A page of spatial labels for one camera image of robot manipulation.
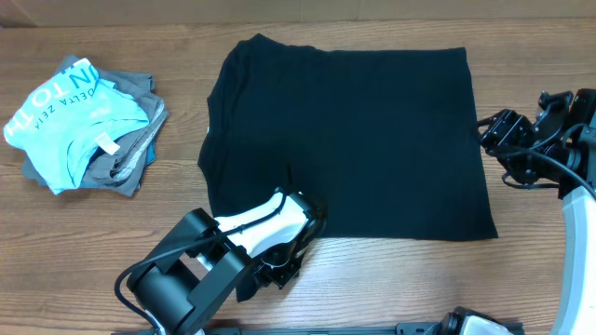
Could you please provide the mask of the black t-shirt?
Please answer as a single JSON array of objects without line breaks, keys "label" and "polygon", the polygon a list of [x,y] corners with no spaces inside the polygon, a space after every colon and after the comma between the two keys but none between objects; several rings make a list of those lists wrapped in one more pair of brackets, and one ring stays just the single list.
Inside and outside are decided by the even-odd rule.
[{"label": "black t-shirt", "polygon": [[231,216],[301,192],[331,238],[497,237],[467,52],[239,42],[207,99],[198,166]]}]

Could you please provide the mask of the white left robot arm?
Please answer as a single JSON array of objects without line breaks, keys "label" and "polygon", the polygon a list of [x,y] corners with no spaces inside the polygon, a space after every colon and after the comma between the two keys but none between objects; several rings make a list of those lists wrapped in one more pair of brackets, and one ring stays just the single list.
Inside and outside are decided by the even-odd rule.
[{"label": "white left robot arm", "polygon": [[123,271],[115,295],[152,334],[197,334],[230,294],[243,302],[262,287],[284,288],[325,226],[325,209],[283,189],[232,216],[197,208]]}]

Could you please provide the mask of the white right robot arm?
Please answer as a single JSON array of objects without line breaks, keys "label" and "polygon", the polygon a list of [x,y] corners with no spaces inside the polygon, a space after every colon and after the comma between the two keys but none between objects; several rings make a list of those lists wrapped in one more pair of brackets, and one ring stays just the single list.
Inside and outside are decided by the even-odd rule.
[{"label": "white right robot arm", "polygon": [[595,92],[542,92],[535,121],[504,109],[478,122],[485,152],[507,186],[555,188],[562,200],[565,256],[554,334],[595,331]]}]

